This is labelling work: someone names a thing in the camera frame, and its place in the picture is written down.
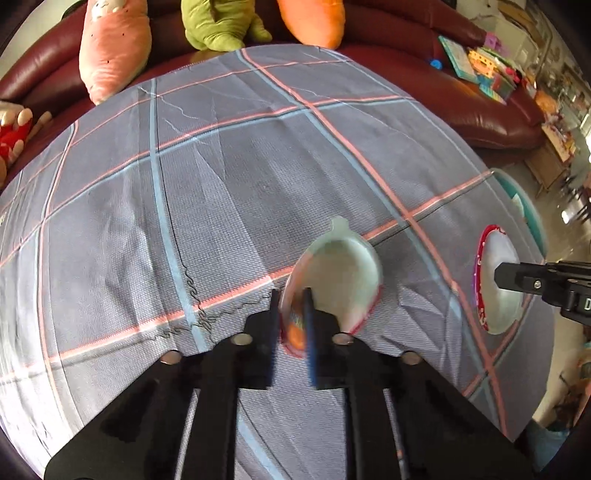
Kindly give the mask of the teal trash bin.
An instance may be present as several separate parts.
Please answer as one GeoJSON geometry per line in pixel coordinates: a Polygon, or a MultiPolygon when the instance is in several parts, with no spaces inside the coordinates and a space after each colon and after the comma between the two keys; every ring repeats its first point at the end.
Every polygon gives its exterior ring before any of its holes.
{"type": "Polygon", "coordinates": [[[493,169],[493,176],[510,197],[512,203],[518,208],[521,217],[527,224],[530,233],[543,257],[548,254],[548,238],[542,218],[531,200],[530,196],[521,185],[502,169],[493,169]]]}

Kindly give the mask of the red egg shell half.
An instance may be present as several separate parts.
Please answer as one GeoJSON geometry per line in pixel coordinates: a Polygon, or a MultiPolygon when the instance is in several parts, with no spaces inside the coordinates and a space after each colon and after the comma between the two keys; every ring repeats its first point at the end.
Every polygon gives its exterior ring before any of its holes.
{"type": "Polygon", "coordinates": [[[512,287],[512,267],[520,264],[518,252],[505,230],[488,225],[478,241],[473,272],[474,301],[478,320],[489,335],[506,333],[521,319],[524,293],[512,287]]]}

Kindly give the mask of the wooden side table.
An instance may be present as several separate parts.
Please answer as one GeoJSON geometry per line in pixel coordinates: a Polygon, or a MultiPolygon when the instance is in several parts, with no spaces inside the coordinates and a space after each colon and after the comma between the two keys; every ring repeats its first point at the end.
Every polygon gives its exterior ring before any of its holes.
{"type": "Polygon", "coordinates": [[[573,157],[573,149],[552,126],[543,125],[543,144],[526,159],[525,165],[538,184],[536,196],[547,193],[565,177],[573,157]]]}

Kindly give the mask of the plaid grey tablecloth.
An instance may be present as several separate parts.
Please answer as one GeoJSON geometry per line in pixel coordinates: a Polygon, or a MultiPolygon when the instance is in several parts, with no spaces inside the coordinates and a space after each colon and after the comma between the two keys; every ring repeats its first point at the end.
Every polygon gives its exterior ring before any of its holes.
{"type": "Polygon", "coordinates": [[[508,438],[545,389],[553,313],[502,335],[475,309],[479,239],[541,253],[443,120],[345,55],[252,47],[126,89],[68,126],[1,196],[1,426],[50,458],[162,353],[204,351],[266,306],[348,220],[384,271],[360,330],[422,354],[508,438]]]}

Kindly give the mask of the children's book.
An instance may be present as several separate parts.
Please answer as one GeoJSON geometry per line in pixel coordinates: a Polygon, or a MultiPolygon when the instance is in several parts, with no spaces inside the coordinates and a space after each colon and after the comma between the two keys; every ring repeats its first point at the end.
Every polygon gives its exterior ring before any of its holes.
{"type": "Polygon", "coordinates": [[[459,43],[440,35],[439,41],[448,55],[456,75],[468,82],[478,84],[478,76],[470,63],[465,48],[459,43]]]}

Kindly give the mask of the orange carrot plush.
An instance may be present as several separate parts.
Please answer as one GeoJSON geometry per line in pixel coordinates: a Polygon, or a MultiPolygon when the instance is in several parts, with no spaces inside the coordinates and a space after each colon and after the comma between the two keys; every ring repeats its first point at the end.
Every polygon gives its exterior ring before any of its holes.
{"type": "Polygon", "coordinates": [[[279,0],[280,16],[301,44],[337,49],[342,42],[346,9],[342,0],[279,0]]]}

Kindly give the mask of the red plush toy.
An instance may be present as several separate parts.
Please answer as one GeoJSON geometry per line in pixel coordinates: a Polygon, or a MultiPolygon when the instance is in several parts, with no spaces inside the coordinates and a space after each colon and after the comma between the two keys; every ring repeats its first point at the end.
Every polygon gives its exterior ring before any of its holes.
{"type": "Polygon", "coordinates": [[[9,168],[20,157],[27,142],[52,120],[52,114],[46,111],[35,118],[29,108],[2,101],[0,117],[0,181],[4,186],[9,168]]]}

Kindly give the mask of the dark red leather sofa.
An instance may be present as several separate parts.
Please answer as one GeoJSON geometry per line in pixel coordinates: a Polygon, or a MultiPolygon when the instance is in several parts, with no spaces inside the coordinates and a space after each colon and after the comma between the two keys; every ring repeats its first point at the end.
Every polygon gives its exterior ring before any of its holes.
{"type": "MultiPolygon", "coordinates": [[[[514,162],[544,142],[544,115],[523,87],[506,105],[458,78],[439,36],[483,45],[484,30],[442,1],[348,1],[339,52],[401,87],[448,123],[488,165],[514,162]],[[437,70],[433,59],[443,63],[437,70]]],[[[4,75],[1,98],[53,119],[9,168],[13,179],[71,123],[92,109],[79,76],[86,8],[79,6],[38,39],[4,75]]]]}

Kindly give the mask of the green dinosaur plush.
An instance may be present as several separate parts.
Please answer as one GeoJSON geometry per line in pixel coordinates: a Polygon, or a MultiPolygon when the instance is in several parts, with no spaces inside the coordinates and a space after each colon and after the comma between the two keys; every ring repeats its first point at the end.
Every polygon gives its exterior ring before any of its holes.
{"type": "Polygon", "coordinates": [[[239,50],[245,46],[245,37],[259,44],[273,40],[256,13],[254,0],[182,0],[180,11],[185,38],[198,51],[239,50]]]}

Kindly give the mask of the pink strawberry plush pillow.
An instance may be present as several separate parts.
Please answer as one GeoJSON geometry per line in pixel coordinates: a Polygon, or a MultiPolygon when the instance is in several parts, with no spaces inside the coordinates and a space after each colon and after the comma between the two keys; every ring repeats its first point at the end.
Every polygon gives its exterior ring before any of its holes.
{"type": "Polygon", "coordinates": [[[145,67],[152,44],[145,1],[89,1],[79,50],[79,74],[99,105],[145,67]]]}

